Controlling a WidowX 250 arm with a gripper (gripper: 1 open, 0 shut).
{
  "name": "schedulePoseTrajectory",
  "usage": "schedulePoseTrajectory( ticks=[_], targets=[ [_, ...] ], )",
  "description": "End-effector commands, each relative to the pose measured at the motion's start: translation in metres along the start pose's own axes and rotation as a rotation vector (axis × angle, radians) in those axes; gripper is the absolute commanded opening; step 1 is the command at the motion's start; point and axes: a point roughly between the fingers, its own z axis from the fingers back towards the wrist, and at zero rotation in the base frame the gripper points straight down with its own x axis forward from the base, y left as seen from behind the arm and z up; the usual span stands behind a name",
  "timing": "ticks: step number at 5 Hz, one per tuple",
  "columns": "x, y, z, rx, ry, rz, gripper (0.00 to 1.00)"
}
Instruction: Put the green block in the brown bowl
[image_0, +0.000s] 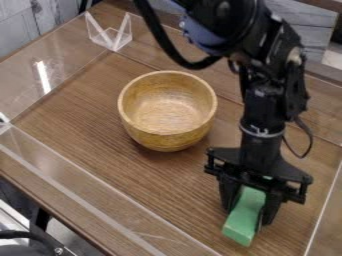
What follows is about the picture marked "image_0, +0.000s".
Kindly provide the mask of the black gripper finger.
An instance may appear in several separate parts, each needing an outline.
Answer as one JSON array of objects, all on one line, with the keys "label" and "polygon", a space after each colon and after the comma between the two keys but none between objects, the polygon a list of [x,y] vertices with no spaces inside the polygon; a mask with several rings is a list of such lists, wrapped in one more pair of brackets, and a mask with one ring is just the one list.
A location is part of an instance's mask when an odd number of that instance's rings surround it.
[{"label": "black gripper finger", "polygon": [[284,203],[284,194],[281,191],[273,190],[266,193],[265,204],[258,213],[257,230],[273,223],[281,205]]},{"label": "black gripper finger", "polygon": [[231,212],[237,205],[241,194],[242,184],[229,179],[226,176],[219,178],[219,194],[222,207],[227,213]]}]

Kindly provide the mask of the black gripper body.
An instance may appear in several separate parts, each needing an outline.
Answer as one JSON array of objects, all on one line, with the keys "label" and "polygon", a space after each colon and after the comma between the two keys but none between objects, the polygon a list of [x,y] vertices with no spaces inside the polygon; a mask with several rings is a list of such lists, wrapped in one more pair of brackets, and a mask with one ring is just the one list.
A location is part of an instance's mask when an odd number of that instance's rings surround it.
[{"label": "black gripper body", "polygon": [[242,184],[242,187],[254,188],[265,193],[273,190],[284,194],[284,202],[293,201],[304,204],[313,176],[292,165],[282,156],[276,157],[273,164],[250,167],[239,162],[239,149],[214,147],[207,149],[207,164],[205,172],[219,178],[229,179]]}]

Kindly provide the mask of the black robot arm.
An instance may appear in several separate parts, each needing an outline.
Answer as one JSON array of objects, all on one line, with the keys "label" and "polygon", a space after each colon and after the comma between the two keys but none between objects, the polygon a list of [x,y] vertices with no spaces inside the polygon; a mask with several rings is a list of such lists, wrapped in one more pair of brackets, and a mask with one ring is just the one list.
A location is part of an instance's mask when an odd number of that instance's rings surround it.
[{"label": "black robot arm", "polygon": [[281,205],[306,201],[313,177],[282,157],[288,145],[286,124],[306,124],[306,55],[292,25],[273,13],[265,0],[171,0],[185,12],[183,31],[190,42],[209,54],[186,65],[205,68],[226,58],[239,76],[245,104],[239,121],[241,146],[207,151],[205,171],[219,181],[222,206],[234,214],[242,193],[264,195],[257,224],[273,223]]}]

